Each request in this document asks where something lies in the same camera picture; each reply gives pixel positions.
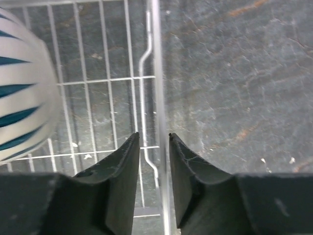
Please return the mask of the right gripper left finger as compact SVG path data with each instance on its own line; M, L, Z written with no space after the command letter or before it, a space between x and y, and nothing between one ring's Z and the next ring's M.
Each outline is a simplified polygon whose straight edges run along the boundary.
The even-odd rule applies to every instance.
M75 175L98 188L91 213L92 234L130 235L133 228L139 169L140 135L131 136L113 153Z

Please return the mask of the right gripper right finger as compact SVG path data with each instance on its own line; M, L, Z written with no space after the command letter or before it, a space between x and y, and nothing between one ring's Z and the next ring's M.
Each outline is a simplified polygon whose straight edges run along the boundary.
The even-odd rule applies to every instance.
M176 225L182 229L204 198L205 188L227 181L231 174L196 154L176 133L169 134L169 150Z

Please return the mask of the white wire dish rack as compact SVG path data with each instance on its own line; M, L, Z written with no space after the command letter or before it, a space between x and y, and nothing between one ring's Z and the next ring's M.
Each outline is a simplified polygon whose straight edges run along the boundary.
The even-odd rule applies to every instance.
M152 0L3 0L51 53L61 93L57 129L43 146L1 172L73 176L134 132L140 160L134 235L173 235L166 155L159 124L161 48Z

